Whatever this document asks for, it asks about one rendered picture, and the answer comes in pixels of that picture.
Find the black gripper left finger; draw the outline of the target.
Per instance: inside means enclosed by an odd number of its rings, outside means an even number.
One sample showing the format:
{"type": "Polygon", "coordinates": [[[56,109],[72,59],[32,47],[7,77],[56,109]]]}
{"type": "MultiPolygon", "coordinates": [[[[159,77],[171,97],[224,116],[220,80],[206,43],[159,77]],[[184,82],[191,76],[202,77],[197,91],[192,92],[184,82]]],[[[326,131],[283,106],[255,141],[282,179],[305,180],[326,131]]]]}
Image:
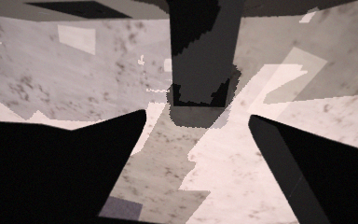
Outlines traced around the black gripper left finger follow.
{"type": "Polygon", "coordinates": [[[0,121],[0,160],[44,163],[74,214],[98,217],[145,123],[144,109],[74,130],[0,121]]]}

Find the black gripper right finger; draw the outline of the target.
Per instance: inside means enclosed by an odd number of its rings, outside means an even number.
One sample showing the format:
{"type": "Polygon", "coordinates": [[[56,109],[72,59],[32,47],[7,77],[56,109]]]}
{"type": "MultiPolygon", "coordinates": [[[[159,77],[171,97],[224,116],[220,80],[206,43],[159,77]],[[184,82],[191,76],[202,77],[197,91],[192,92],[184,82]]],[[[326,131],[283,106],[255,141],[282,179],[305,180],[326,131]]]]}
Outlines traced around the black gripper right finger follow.
{"type": "Polygon", "coordinates": [[[258,115],[248,127],[299,224],[358,224],[358,147],[258,115]]]}

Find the black two-prong charger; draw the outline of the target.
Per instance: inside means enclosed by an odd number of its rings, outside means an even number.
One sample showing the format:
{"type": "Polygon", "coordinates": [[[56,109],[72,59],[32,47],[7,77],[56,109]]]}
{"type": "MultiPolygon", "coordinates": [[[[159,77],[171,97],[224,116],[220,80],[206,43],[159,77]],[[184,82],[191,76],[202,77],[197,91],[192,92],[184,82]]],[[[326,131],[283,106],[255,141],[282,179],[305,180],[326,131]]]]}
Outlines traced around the black two-prong charger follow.
{"type": "Polygon", "coordinates": [[[169,2],[173,106],[225,107],[243,3],[169,2]]]}

